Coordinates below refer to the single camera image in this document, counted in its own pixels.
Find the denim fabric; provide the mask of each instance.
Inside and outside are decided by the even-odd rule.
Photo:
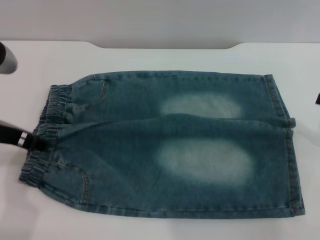
[[[305,214],[272,75],[95,74],[53,85],[20,180],[75,209],[150,218]]]

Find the denim shorts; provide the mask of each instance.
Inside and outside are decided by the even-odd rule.
[[[51,86],[20,181],[72,208],[148,218],[305,214],[296,125],[272,75],[124,71]]]

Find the blue denim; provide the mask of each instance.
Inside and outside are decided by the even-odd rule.
[[[305,214],[272,75],[94,74],[53,85],[20,181],[93,213],[191,219]]]

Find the white surface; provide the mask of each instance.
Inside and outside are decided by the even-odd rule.
[[[319,0],[3,0],[0,39],[152,49],[319,43],[319,12]]]
[[[0,144],[1,240],[307,240],[320,229],[320,44],[245,43],[224,50],[103,49],[87,42],[4,41],[19,62],[0,75],[0,119],[32,131],[50,85],[94,73],[190,70],[273,74],[297,120],[293,137],[306,215],[288,219],[192,220],[75,210],[18,182],[26,151]]]

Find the gray wall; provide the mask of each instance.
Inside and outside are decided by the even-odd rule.
[[[1,0],[0,40],[104,48],[320,42],[319,0]]]

